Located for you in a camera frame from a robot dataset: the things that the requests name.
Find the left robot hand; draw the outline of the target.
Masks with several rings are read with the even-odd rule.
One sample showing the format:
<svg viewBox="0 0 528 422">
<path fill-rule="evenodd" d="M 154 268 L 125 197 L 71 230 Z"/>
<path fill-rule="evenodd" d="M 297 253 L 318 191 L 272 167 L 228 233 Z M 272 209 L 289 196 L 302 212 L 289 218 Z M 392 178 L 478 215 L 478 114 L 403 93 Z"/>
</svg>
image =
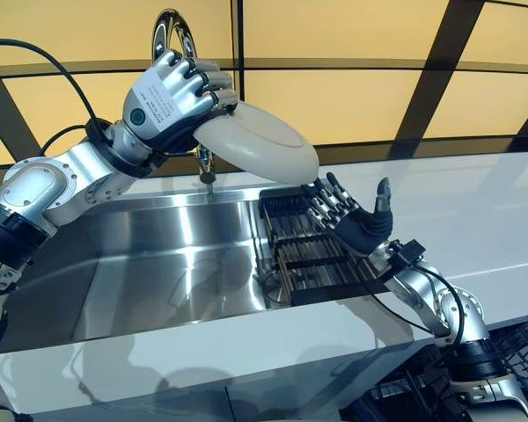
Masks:
<svg viewBox="0 0 528 422">
<path fill-rule="evenodd" d="M 178 154 L 197 145 L 193 133 L 201 124 L 237 104 L 231 76 L 216 62 L 169 49 L 133 83 L 122 120 L 150 149 Z"/>
</svg>

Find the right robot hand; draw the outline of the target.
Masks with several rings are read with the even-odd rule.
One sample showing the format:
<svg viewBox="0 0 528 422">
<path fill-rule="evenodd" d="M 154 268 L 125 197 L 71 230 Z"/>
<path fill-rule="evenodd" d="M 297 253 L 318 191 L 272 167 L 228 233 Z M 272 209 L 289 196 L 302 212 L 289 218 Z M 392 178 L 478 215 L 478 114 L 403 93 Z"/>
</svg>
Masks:
<svg viewBox="0 0 528 422">
<path fill-rule="evenodd" d="M 332 172 L 326 174 L 326 180 L 323 183 L 317 178 L 312 184 L 301 186 L 310 220 L 357 255 L 370 255 L 392 234 L 389 178 L 378 182 L 371 212 L 359 204 Z"/>
</svg>

